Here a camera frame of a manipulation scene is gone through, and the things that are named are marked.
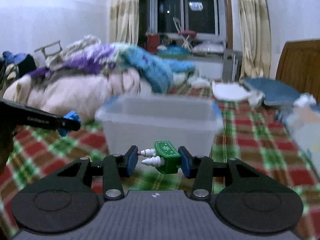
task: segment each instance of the white plastic container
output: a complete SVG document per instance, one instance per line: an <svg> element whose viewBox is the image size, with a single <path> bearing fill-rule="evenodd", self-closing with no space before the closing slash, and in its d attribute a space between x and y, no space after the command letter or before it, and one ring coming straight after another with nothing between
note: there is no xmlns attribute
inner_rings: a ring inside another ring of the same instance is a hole
<svg viewBox="0 0 320 240"><path fill-rule="evenodd" d="M211 99L175 95L122 95L95 114L103 122L111 154L125 154L136 145L152 149L156 141L170 141L191 155L209 156L223 119Z"/></svg>

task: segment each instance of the white wall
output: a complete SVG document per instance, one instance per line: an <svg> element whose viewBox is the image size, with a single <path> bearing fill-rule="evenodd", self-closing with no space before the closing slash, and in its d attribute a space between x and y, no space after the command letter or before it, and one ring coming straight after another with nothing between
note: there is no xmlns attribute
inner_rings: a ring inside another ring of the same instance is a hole
<svg viewBox="0 0 320 240"><path fill-rule="evenodd" d="M238 0L231 0L231 6L233 24L233 49L242 51Z"/></svg>
<svg viewBox="0 0 320 240"><path fill-rule="evenodd" d="M320 38L320 0L267 0L271 28L270 78L286 41Z"/></svg>
<svg viewBox="0 0 320 240"><path fill-rule="evenodd" d="M51 42L61 40L65 47L87 34L107 42L107 3L108 0L0 0L0 53L31 53L43 64L42 53L33 51Z"/></svg>

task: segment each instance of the plaid blanket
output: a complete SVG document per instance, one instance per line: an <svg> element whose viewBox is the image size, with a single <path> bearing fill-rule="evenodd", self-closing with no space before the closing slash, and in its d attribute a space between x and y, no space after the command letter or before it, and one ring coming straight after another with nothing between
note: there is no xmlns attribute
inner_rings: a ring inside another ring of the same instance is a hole
<svg viewBox="0 0 320 240"><path fill-rule="evenodd" d="M173 89L170 94L212 97L210 89ZM295 190L304 203L303 217L296 232L306 240L320 237L320 179L312 163L298 150L284 127L274 121L274 111L252 109L247 102L218 102L224 118L221 135L215 138L211 157L225 162L237 157L257 170ZM84 125L78 132L60 137L57 132L26 127L14 142L4 173L0 176L0 226L10 237L18 228L10 210L12 197L28 183L63 167L67 163L88 156L92 161L108 155L106 139L99 123ZM124 190L173 190L190 192L193 180L181 174L162 175L158 172L135 171L123 179ZM93 180L92 188L102 193L101 178ZM213 182L214 193L224 188L223 178Z"/></svg>

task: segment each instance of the curtain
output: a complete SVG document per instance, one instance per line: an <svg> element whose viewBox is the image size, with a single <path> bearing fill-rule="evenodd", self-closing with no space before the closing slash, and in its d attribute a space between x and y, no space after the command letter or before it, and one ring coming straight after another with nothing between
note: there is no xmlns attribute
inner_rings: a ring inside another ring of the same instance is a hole
<svg viewBox="0 0 320 240"><path fill-rule="evenodd" d="M239 0L243 51L241 76L269 77L271 33L266 0Z"/></svg>
<svg viewBox="0 0 320 240"><path fill-rule="evenodd" d="M110 42L138 43L139 0L111 0Z"/></svg>

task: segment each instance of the black circular disc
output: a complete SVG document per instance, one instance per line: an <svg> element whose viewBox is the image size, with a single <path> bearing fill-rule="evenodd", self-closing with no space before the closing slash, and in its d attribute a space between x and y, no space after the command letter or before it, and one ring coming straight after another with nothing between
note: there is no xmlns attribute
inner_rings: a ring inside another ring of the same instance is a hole
<svg viewBox="0 0 320 240"><path fill-rule="evenodd" d="M26 230L46 234L63 233L84 225L99 210L99 200L89 187L81 182L77 186L85 188L69 192L66 183L59 190L19 192L12 200L17 224Z"/></svg>
<svg viewBox="0 0 320 240"><path fill-rule="evenodd" d="M244 182L236 188L226 187L215 201L215 210L230 225L251 233L274 234L299 222L303 205L296 193L272 192L264 183L252 187Z"/></svg>

